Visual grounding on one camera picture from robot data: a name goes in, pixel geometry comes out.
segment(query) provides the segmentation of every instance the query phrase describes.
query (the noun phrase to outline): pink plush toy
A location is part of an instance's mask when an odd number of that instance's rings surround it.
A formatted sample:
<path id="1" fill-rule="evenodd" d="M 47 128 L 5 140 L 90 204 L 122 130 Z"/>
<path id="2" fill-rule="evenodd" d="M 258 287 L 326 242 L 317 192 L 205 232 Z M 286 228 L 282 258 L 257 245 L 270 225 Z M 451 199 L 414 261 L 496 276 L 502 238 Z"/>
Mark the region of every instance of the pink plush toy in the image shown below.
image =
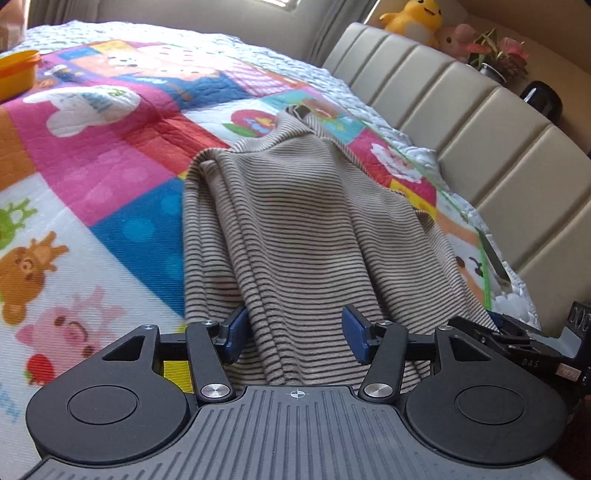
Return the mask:
<path id="1" fill-rule="evenodd" d="M 435 33 L 436 39 L 439 40 L 439 50 L 464 63 L 470 56 L 466 47 L 474 43 L 477 36 L 476 30 L 465 23 L 457 27 L 443 27 Z"/>

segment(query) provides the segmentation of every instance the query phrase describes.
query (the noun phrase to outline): pink flower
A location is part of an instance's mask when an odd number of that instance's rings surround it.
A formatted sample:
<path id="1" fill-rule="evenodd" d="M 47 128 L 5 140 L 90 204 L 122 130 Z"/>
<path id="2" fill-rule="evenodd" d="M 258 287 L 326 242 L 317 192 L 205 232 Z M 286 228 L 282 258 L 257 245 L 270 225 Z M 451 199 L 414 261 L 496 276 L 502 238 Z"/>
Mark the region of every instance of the pink flower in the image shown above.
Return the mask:
<path id="1" fill-rule="evenodd" d="M 523 49 L 523 42 L 519 42 L 511 37 L 505 37 L 500 40 L 499 50 L 507 55 L 516 55 L 524 60 L 529 58 L 529 55 Z"/>
<path id="2" fill-rule="evenodd" d="M 466 45 L 466 50 L 470 53 L 481 53 L 481 54 L 487 54 L 491 52 L 490 47 L 487 47 L 485 45 L 479 45 L 478 43 L 470 43 L 468 45 Z"/>

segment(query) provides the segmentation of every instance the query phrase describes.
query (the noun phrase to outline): striped towel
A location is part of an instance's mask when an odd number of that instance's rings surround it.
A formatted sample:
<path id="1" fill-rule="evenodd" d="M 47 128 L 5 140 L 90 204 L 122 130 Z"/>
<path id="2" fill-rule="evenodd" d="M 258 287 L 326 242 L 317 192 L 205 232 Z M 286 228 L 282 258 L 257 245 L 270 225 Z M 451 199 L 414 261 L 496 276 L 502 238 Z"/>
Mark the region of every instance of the striped towel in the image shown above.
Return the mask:
<path id="1" fill-rule="evenodd" d="M 210 148 L 183 196 L 186 319 L 244 302 L 254 333 L 226 369 L 245 384 L 350 384 L 366 367 L 341 332 L 343 306 L 432 333 L 455 315 L 492 327 L 432 218 L 375 183 L 306 107 L 262 138 Z M 407 362 L 403 391 L 428 375 Z"/>

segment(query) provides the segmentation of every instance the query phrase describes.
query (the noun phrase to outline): orange container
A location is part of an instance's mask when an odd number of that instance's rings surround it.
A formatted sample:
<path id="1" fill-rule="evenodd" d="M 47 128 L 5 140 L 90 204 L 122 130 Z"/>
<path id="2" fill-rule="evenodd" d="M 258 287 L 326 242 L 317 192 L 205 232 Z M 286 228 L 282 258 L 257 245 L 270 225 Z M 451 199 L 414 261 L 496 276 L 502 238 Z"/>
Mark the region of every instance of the orange container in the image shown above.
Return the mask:
<path id="1" fill-rule="evenodd" d="M 40 61 L 37 50 L 20 51 L 0 59 L 0 103 L 35 85 Z"/>

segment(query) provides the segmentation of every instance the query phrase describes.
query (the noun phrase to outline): potted plant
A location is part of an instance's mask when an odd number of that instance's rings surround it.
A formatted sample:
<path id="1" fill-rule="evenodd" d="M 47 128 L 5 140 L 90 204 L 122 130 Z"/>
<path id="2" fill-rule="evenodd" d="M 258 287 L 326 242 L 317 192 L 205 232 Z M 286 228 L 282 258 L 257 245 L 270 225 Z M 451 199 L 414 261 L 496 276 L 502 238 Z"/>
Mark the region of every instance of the potted plant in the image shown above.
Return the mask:
<path id="1" fill-rule="evenodd" d="M 499 40 L 496 28 L 480 35 L 467 49 L 470 52 L 468 65 L 501 85 L 527 77 L 525 67 L 529 55 L 523 42 L 511 37 Z"/>

